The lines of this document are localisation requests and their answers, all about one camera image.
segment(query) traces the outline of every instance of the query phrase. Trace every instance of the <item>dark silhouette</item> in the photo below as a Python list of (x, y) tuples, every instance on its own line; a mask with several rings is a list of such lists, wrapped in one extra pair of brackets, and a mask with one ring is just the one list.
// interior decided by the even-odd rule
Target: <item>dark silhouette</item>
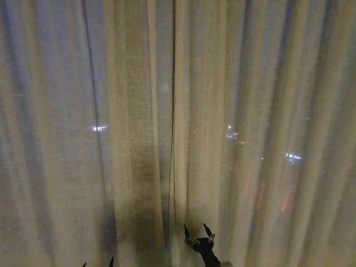
[(113, 267), (113, 257), (111, 258), (109, 267)]
[(205, 263), (206, 267), (220, 267), (220, 266), (230, 266), (232, 264), (228, 261), (221, 263), (217, 257), (212, 252), (212, 247), (214, 246), (214, 237), (215, 235), (210, 231), (210, 229), (203, 224), (205, 231), (208, 235), (208, 238), (191, 238), (188, 228), (184, 225), (185, 229), (185, 243), (194, 249), (196, 252), (200, 253), (202, 260)]

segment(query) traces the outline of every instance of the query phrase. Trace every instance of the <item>curtain fold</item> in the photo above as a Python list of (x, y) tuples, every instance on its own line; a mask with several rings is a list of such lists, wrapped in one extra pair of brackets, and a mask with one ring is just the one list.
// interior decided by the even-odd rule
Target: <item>curtain fold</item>
[(0, 265), (356, 263), (356, 1), (0, 1)]

